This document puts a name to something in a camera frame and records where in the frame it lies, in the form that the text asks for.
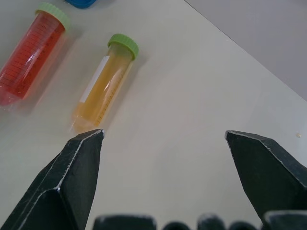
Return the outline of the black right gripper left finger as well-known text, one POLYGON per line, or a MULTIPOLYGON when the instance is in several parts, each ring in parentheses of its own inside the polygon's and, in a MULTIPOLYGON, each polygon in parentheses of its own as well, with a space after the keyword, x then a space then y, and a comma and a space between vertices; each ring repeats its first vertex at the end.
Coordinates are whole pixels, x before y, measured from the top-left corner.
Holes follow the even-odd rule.
POLYGON ((92 207, 104 131, 70 139, 33 180, 3 230, 83 230, 92 207))

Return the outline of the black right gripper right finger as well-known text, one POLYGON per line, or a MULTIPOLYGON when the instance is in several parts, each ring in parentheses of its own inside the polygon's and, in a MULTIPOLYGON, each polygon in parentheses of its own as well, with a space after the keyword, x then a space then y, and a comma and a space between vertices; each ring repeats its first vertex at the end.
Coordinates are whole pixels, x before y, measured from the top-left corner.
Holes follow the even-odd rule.
POLYGON ((228 130, 230 148, 244 192, 264 230, 307 228, 307 169, 275 140, 228 130))

